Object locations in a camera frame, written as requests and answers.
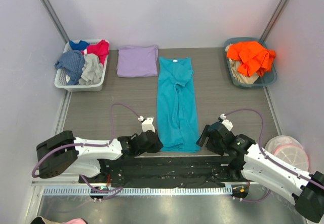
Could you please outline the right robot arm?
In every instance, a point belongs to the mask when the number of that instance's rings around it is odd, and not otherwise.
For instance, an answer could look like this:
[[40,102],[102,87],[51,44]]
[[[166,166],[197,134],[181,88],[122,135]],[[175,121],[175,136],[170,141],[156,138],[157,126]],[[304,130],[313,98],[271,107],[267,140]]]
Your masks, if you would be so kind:
[[225,121],[206,125],[196,144],[231,157],[229,176],[251,180],[281,195],[307,220],[323,217],[323,173],[311,174],[273,156],[244,134],[234,135]]

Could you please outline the orange t shirt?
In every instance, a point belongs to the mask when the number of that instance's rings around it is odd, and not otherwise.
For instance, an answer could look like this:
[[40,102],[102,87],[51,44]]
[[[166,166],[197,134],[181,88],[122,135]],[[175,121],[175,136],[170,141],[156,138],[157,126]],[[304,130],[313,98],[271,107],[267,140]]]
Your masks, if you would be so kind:
[[245,77],[263,77],[271,72],[276,57],[274,50],[268,50],[257,41],[239,42],[226,47],[226,57],[234,63],[234,71]]

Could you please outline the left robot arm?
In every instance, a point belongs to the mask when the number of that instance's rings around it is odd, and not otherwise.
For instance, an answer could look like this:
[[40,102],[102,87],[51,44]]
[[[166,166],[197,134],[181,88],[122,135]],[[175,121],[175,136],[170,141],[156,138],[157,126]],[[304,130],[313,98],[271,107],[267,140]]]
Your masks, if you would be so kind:
[[37,145],[38,163],[31,175],[47,179],[74,174],[102,183],[108,171],[100,165],[101,160],[117,161],[143,153],[157,153],[162,148],[157,133],[151,130],[111,140],[83,139],[66,130]]

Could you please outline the teal t shirt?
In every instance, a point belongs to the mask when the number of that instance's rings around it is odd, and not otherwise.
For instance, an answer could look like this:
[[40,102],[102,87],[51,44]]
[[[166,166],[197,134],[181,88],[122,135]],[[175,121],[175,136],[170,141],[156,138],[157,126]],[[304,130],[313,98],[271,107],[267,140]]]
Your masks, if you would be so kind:
[[159,58],[157,130],[163,152],[200,150],[193,75],[190,58]]

